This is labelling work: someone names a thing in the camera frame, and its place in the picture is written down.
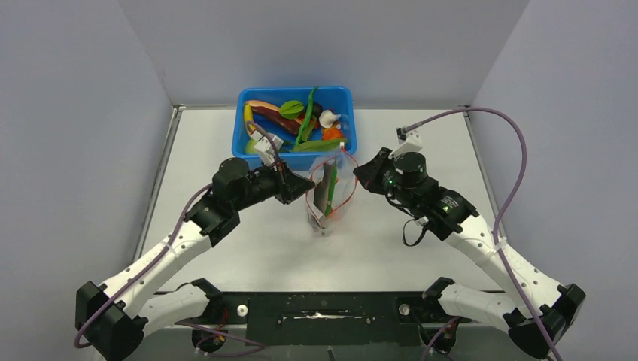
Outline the grey fish piece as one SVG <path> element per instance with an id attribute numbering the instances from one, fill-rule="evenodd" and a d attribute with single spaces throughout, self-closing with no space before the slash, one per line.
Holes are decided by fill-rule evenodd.
<path id="1" fill-rule="evenodd" d="M 329 189 L 332 175 L 336 170 L 336 164 L 334 162 L 325 162 L 321 170 L 323 171 L 321 179 L 314 188 L 312 203 L 308 207 L 308 219 L 315 232 L 323 232 L 325 229 L 324 223 L 328 218 L 326 211 L 330 203 L 328 200 Z"/>

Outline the clear zip top bag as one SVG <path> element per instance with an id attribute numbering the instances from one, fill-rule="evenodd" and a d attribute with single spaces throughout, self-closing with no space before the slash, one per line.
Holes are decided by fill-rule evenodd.
<path id="1" fill-rule="evenodd" d="M 354 176 L 357 166 L 343 141 L 311 166 L 309 179 L 314 188 L 305 195 L 305 209 L 308 224 L 316 235 L 328 236 L 347 213 L 358 185 Z"/>

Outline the long green bean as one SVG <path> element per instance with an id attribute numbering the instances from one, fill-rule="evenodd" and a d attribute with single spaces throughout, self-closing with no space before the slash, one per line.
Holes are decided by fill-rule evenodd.
<path id="1" fill-rule="evenodd" d="M 333 212 L 332 203 L 333 203 L 334 189 L 337 183 L 337 177 L 338 177 L 338 169 L 337 167 L 334 167 L 330 173 L 328 187 L 327 187 L 327 205 L 324 210 L 324 215 L 327 217 Z"/>

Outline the yellow banana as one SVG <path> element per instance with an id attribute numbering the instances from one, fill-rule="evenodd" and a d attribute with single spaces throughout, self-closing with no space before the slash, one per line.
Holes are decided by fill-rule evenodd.
<path id="1" fill-rule="evenodd" d="M 256 128 L 252 125 L 254 121 L 254 115 L 252 107 L 248 102 L 245 102 L 243 107 L 243 121 L 247 134 L 252 138 Z"/>

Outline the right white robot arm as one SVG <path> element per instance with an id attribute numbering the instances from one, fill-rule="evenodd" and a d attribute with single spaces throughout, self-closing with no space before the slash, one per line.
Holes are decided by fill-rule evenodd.
<path id="1" fill-rule="evenodd" d="M 427 317 L 475 320 L 506 333 L 534 359 L 553 355 L 552 347 L 572 326 L 584 303 L 581 287 L 556 281 L 505 238 L 495 238 L 471 202 L 428 175 L 422 153 L 392 156 L 383 147 L 353 173 L 365 190 L 384 196 L 392 207 L 409 214 L 424 232 L 461 252 L 502 289 L 501 294 L 488 293 L 440 277 L 423 294 Z"/>

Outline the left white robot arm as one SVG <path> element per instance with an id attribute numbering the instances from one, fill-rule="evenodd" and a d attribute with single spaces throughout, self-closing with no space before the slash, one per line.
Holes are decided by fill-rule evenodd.
<path id="1" fill-rule="evenodd" d="M 207 280 L 161 296 L 156 292 L 228 236 L 240 224 L 240 211 L 270 198 L 287 205 L 314 187 L 283 160 L 254 170 L 243 159 L 224 160 L 211 183 L 187 201 L 166 238 L 118 274 L 77 290 L 74 347 L 94 347 L 106 360 L 124 360 L 156 331 L 201 317 L 221 297 Z"/>

